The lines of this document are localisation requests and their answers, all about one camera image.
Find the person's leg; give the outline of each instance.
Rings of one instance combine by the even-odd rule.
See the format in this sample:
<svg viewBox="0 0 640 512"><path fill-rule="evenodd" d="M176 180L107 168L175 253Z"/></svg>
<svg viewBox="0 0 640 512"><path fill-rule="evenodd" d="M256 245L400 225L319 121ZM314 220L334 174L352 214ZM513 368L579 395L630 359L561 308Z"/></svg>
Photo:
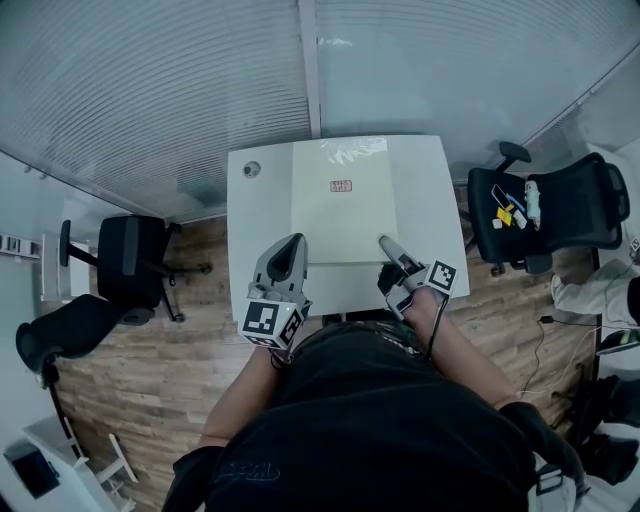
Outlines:
<svg viewBox="0 0 640 512"><path fill-rule="evenodd" d="M611 260L596 270L583 285L563 284L557 275L551 280L556 309L583 315L604 315L608 321L633 322L627 306L629 281L636 277L620 260Z"/></svg>

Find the person's hand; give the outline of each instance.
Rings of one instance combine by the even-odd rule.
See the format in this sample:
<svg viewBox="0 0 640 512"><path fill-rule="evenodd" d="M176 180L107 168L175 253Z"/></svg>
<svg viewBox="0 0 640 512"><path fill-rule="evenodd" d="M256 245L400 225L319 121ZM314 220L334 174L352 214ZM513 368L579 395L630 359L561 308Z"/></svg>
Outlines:
<svg viewBox="0 0 640 512"><path fill-rule="evenodd" d="M418 288L413 292L413 303L404 310L407 323L420 335L427 339L431 337L433 324L438 313L438 301L435 293L428 286Z"/></svg>

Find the black office chair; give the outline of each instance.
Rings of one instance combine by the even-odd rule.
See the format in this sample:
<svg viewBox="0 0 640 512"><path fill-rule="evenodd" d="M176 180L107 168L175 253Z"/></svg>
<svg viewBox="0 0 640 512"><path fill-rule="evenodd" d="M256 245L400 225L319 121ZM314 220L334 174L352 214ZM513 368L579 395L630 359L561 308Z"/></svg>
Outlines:
<svg viewBox="0 0 640 512"><path fill-rule="evenodd" d="M36 373L52 364L56 357L82 357L91 352L116 324L143 325L155 315L162 302L172 322L183 322L174 314L162 284L168 278L189 273L208 274L210 263L193 269L171 269L163 263L172 233L162 219L137 215L105 219L100 226L98 257L77 248L70 241L71 222L62 224L59 263L69 265L74 257L98 270L100 299L83 295L59 310L22 324L16 333L16 345L24 363Z"/></svg>
<svg viewBox="0 0 640 512"><path fill-rule="evenodd" d="M477 244L482 259L494 264L492 275L503 274L505 262L530 274L546 272L551 269L553 251L563 247L620 246L620 224L629 217L629 195L618 168L598 153L559 171L528 177L540 192L539 231L531 220L525 229L517 225L495 229L492 222L498 203L491 193L493 186L498 185L526 208L525 179L504 171L516 160L531 162L529 152L516 144L501 142L500 152L505 160L495 170L469 171L469 212L460 212L473 226L467 252Z"/></svg>
<svg viewBox="0 0 640 512"><path fill-rule="evenodd" d="M53 313L20 325L16 348L27 368L41 374L57 357L86 356L117 324L143 325L153 315L153 309L81 295Z"/></svg>
<svg viewBox="0 0 640 512"><path fill-rule="evenodd" d="M98 240L98 258L78 249L70 241L71 221L64 221L60 234L60 265L69 265L69 257L82 260L98 269L98 293L115 304L154 309L162 302L172 322L183 322L184 315L174 314L162 285L168 278L186 274L208 274L211 264L198 268L171 269L163 263L164 253L178 224L165 229L164 221L137 215L112 217L102 221Z"/></svg>

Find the frosted glass panel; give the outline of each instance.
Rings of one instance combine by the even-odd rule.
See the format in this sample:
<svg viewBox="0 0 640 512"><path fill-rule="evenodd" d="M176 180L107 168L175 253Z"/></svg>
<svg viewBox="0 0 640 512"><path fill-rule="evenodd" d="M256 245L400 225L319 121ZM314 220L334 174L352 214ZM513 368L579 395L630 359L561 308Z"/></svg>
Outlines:
<svg viewBox="0 0 640 512"><path fill-rule="evenodd" d="M527 145L532 163L516 162L509 172L555 171L585 156L588 143L617 151L639 137L640 48Z"/></svg>
<svg viewBox="0 0 640 512"><path fill-rule="evenodd" d="M634 0L318 0L317 16L323 136L440 135L455 179L640 42Z"/></svg>
<svg viewBox="0 0 640 512"><path fill-rule="evenodd" d="M227 152L309 137L295 0L5 0L0 149L161 216L225 210Z"/></svg>

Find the yellow object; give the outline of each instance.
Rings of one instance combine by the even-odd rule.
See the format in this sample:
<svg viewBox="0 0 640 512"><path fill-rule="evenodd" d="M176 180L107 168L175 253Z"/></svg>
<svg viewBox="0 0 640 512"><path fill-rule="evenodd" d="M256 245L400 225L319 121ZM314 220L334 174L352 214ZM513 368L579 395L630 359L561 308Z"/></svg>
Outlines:
<svg viewBox="0 0 640 512"><path fill-rule="evenodd" d="M502 208L498 208L498 213L496 213L496 217L498 217L507 226L511 226L511 219L513 219L513 215L511 215L508 211L503 210Z"/></svg>

